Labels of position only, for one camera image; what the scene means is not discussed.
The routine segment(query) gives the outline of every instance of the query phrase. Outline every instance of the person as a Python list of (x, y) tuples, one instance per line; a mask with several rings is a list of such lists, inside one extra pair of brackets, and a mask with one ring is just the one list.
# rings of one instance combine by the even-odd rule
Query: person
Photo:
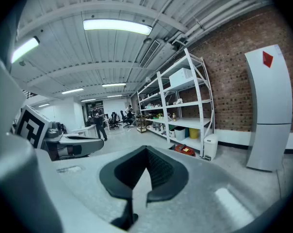
[(132, 118), (132, 113), (130, 110), (127, 113), (127, 122), (131, 123), (131, 127), (136, 127), (136, 120)]
[(131, 105), (129, 105), (127, 108), (126, 108), (126, 110), (125, 110), (125, 112), (128, 114), (128, 111), (132, 111), (132, 107), (131, 107)]
[(92, 108), (93, 108), (93, 110), (90, 111), (90, 115), (94, 119), (94, 124), (97, 129), (98, 137), (101, 139), (101, 135), (100, 135), (100, 131), (101, 131), (101, 133), (104, 137), (104, 141), (107, 141), (108, 140), (107, 134), (102, 126), (104, 114), (102, 113), (102, 111), (100, 109), (98, 109), (96, 107), (95, 103), (92, 104)]

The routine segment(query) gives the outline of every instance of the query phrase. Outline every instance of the red logo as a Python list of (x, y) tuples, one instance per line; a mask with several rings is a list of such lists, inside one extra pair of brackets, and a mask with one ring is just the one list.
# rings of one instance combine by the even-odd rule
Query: red logo
[(273, 56), (271, 56), (270, 54), (268, 54), (268, 53), (263, 51), (263, 63), (264, 63), (264, 65), (266, 65), (269, 68), (271, 68), (272, 62), (273, 62)]

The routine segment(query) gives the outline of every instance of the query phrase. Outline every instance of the ceiling duct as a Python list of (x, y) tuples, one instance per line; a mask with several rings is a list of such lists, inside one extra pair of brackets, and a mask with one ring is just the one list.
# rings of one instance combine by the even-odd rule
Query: ceiling duct
[(160, 43), (157, 40), (154, 40), (150, 48), (147, 50), (146, 54), (144, 55), (140, 67), (144, 68), (148, 61), (151, 59), (157, 48), (160, 46)]

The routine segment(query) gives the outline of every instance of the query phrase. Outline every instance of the desk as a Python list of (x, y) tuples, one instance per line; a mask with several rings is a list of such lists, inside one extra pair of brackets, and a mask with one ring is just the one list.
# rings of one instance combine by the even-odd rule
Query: desk
[(95, 126), (91, 125), (89, 127), (83, 127), (80, 129), (72, 130), (71, 133), (78, 133), (78, 134), (84, 134), (86, 137), (94, 137), (96, 135), (95, 133)]
[(108, 130), (110, 131), (110, 126), (109, 126), (109, 119), (108, 118), (104, 118), (105, 123), (108, 125)]

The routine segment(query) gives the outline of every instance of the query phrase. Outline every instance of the fluorescent ceiling light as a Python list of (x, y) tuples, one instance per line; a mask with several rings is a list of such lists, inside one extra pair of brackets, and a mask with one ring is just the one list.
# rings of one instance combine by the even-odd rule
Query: fluorescent ceiling light
[(110, 84), (103, 84), (102, 87), (108, 87), (108, 86), (121, 86), (126, 85), (126, 83), (110, 83)]
[(83, 21), (84, 30), (94, 30), (94, 29), (113, 29), (113, 30), (125, 30), (135, 33), (141, 33), (149, 35), (152, 31), (152, 28), (132, 22), (132, 21), (122, 21), (122, 20), (113, 20), (113, 19), (92, 19)]
[(49, 105), (49, 103), (42, 104), (42, 105), (40, 105), (39, 107), (43, 107), (43, 106), (47, 106), (47, 105)]
[(93, 101), (93, 100), (96, 100), (96, 99), (86, 99), (86, 100), (82, 100), (81, 102), (88, 102), (88, 101)]
[(62, 94), (67, 94), (67, 93), (71, 93), (71, 92), (76, 92), (76, 91), (83, 91), (83, 88), (79, 88), (79, 89), (74, 89), (74, 90), (70, 90), (70, 91), (64, 91), (62, 92)]
[(121, 97), (122, 95), (107, 96), (107, 98)]
[(14, 63), (16, 60), (18, 60), (21, 56), (23, 56), (25, 53), (30, 51), (31, 49), (39, 46), (39, 40), (34, 37), (31, 38), (29, 41), (21, 45), (18, 49), (16, 49), (13, 53), (11, 63)]

